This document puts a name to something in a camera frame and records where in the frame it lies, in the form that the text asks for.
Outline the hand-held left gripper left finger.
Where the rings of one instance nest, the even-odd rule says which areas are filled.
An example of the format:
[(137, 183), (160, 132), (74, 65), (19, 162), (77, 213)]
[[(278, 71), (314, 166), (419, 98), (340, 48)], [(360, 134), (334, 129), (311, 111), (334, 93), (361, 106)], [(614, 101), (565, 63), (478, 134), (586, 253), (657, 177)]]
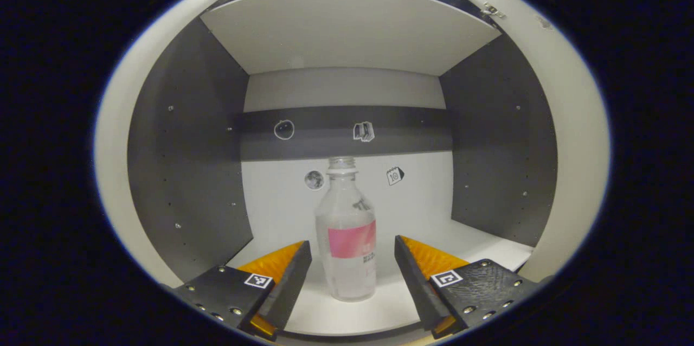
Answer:
[(213, 267), (172, 293), (227, 329), (273, 342), (287, 326), (311, 263), (309, 241), (298, 241), (239, 267)]

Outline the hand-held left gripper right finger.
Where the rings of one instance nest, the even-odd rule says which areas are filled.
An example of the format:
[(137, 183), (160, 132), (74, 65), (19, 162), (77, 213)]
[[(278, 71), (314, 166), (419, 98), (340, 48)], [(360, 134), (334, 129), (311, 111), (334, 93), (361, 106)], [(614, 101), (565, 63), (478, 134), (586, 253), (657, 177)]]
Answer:
[(475, 329), (540, 289), (491, 259), (468, 262), (404, 235), (394, 239), (394, 257), (433, 338)]

